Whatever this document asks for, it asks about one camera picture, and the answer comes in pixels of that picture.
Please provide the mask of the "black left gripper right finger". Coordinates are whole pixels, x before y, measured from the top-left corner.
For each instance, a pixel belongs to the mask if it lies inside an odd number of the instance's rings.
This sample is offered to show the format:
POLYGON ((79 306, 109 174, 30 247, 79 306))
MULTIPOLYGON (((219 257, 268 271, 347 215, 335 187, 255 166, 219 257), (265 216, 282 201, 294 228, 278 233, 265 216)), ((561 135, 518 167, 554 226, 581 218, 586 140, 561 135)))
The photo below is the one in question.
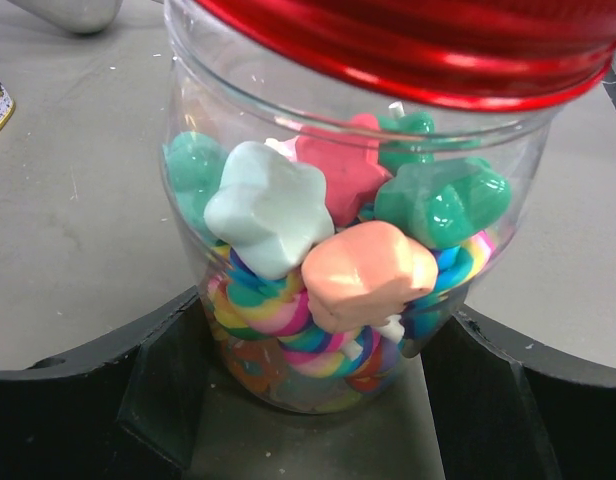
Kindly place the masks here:
POLYGON ((616 479, 616 369, 459 310, 422 351, 448 479, 616 479))

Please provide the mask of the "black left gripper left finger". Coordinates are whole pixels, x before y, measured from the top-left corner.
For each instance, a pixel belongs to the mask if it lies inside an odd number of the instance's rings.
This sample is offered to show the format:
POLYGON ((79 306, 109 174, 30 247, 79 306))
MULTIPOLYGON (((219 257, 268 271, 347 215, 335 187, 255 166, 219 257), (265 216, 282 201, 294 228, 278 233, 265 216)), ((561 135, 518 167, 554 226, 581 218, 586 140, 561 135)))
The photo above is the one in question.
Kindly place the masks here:
POLYGON ((23 370, 0 371, 0 479, 181 479, 208 362, 191 288, 23 370))

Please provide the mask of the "clear plastic jar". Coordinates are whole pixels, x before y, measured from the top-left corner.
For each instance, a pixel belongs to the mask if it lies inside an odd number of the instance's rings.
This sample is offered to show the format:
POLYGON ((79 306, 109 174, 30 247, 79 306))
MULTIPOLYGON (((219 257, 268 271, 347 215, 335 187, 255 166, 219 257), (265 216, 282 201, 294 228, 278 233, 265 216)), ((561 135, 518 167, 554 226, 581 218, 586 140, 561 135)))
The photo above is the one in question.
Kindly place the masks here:
POLYGON ((377 396, 515 236, 557 107, 366 90, 168 1, 160 173, 230 374, 284 410, 377 396))

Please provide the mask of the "red jar lid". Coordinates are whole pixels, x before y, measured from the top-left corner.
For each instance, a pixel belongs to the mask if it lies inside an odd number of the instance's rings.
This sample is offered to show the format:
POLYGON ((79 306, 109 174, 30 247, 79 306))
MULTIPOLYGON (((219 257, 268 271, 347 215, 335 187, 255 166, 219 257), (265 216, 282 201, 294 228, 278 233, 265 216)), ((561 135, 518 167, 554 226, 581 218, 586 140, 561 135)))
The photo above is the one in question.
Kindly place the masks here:
POLYGON ((331 78, 455 110, 547 109, 616 50, 616 1, 204 1, 257 44, 331 78))

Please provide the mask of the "silver metal scoop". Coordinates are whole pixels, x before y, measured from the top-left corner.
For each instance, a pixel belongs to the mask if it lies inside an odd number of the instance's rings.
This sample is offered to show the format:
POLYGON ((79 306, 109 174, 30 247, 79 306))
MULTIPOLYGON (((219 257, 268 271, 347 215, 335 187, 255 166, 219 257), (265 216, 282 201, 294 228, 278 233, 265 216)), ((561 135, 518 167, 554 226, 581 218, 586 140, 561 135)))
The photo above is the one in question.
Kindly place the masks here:
POLYGON ((96 34, 117 17, 122 0, 8 0, 9 3, 64 31, 96 34))

